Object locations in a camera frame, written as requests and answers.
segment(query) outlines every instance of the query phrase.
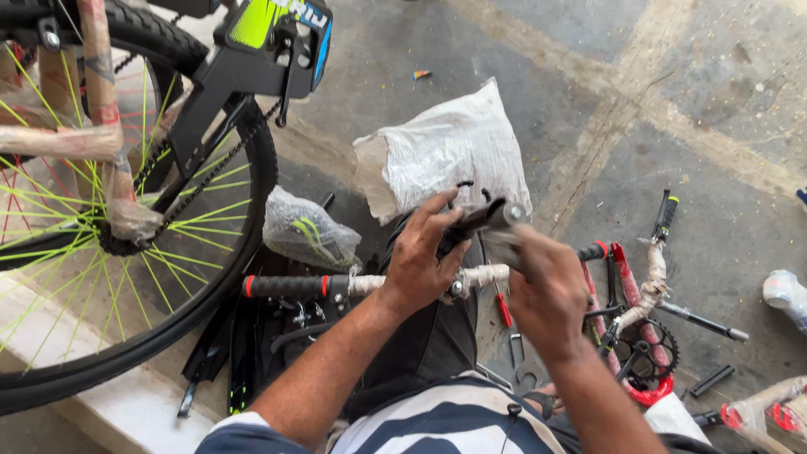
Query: handlebar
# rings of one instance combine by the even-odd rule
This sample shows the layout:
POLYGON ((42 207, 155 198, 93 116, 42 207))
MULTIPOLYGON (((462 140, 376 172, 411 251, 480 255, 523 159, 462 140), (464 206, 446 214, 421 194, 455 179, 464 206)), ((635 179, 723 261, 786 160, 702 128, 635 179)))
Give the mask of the handlebar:
MULTIPOLYGON (((577 257, 581 261, 604 259, 608 248, 603 242, 577 250, 577 257)), ((495 282, 504 282, 510 276, 507 265, 480 265, 474 268, 460 268, 457 272, 458 280, 463 288, 484 287, 495 282)), ((382 275, 324 275, 324 276, 257 276, 250 275, 241 285, 244 296, 292 296, 298 298, 324 296, 330 297, 334 291, 334 282, 347 280, 346 296, 370 295, 376 288, 384 284, 386 276, 382 275)))

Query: bicycle wheel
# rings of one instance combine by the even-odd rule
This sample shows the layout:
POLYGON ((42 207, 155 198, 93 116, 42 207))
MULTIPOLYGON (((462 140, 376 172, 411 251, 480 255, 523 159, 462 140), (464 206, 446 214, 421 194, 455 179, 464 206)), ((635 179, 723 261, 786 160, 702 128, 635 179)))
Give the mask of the bicycle wheel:
MULTIPOLYGON (((4 40, 10 30, 35 27, 39 17, 52 14, 39 0, 0 0, 0 11, 4 40)), ((149 117, 143 104, 148 88, 160 85, 144 76, 148 66, 187 76, 207 50, 181 29, 121 2, 107 2, 107 18, 113 47, 125 51, 113 58, 138 56, 131 66, 141 75, 133 80, 141 84, 134 117, 142 145, 149 139, 149 122, 158 124, 164 108, 155 103, 149 117)), ((61 34, 63 43, 80 44, 75 32, 61 34)), ((121 88, 126 88, 117 88, 124 112, 121 88)), ((260 245, 264 200, 277 182, 274 144, 255 103, 181 195, 192 193, 247 136, 244 152, 165 233, 129 256, 109 254, 99 242, 97 221, 105 211, 98 163, 8 162, 3 170, 8 184, 0 172, 0 210, 6 209, 0 215, 0 237, 6 235, 0 263, 14 269, 0 273, 0 352, 11 351, 21 364, 0 373, 0 414, 68 397, 127 371, 181 338, 230 292, 260 245)), ((170 159, 168 153, 161 156, 170 159)), ((141 196, 143 203, 155 199, 141 196)))

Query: striped shirt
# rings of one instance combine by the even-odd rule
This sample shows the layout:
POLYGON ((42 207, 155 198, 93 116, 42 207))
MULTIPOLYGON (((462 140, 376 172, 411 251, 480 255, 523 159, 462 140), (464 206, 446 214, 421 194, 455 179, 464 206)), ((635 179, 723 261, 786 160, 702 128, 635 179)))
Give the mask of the striped shirt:
MULTIPOLYGON (((332 454, 414 452, 564 454, 541 415, 520 397, 468 371, 388 402, 328 440, 332 454), (507 406, 522 411, 513 422, 507 406)), ((309 453, 273 430, 258 414, 231 416, 216 424, 197 454, 309 453)))

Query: bolt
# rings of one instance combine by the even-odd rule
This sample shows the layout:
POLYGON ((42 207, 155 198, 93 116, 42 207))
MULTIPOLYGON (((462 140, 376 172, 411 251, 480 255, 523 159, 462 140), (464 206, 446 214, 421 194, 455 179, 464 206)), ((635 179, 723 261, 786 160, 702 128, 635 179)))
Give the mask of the bolt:
POLYGON ((521 208, 518 207, 510 208, 510 216, 512 216, 513 219, 521 219, 521 215, 522 215, 521 208))
POLYGON ((54 48, 59 47, 59 36, 54 32, 45 32, 45 44, 54 48))

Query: hand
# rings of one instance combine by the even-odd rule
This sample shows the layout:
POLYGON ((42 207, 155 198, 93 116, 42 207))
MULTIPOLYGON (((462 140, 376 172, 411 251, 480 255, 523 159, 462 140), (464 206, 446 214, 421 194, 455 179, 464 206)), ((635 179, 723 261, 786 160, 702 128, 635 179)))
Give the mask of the hand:
POLYGON ((462 208, 440 213, 457 193, 454 188, 426 201, 395 241, 387 279, 378 291, 379 300, 389 304, 398 316, 406 318, 423 309, 454 281, 470 240, 456 245, 440 261, 437 247, 443 233, 462 217, 462 208))
POLYGON ((510 311, 547 367, 577 359, 587 347, 582 333, 589 296, 575 250, 532 227, 516 229, 525 276, 510 271, 510 311))

